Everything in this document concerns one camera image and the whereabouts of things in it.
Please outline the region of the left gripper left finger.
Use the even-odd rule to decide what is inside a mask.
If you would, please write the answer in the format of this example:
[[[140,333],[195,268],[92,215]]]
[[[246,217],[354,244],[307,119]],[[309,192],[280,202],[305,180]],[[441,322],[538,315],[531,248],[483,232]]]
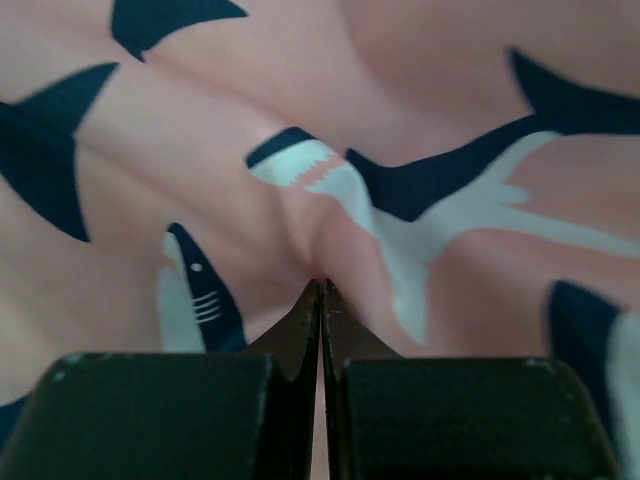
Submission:
[[[36,383],[5,479],[306,479],[320,288],[237,353],[85,353]]]

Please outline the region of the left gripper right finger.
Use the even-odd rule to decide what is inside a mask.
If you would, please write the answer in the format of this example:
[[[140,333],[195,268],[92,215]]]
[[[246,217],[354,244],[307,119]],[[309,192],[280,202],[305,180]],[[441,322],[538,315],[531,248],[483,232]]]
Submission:
[[[326,283],[321,309],[333,479],[616,479],[595,406],[540,357],[405,358]]]

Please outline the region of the pink patterned shorts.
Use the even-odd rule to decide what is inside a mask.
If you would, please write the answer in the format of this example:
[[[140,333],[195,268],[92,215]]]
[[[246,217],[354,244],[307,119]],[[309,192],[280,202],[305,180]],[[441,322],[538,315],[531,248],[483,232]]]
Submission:
[[[3,437],[55,359],[238,351],[313,280],[565,362],[637,478],[638,3],[2,3]]]

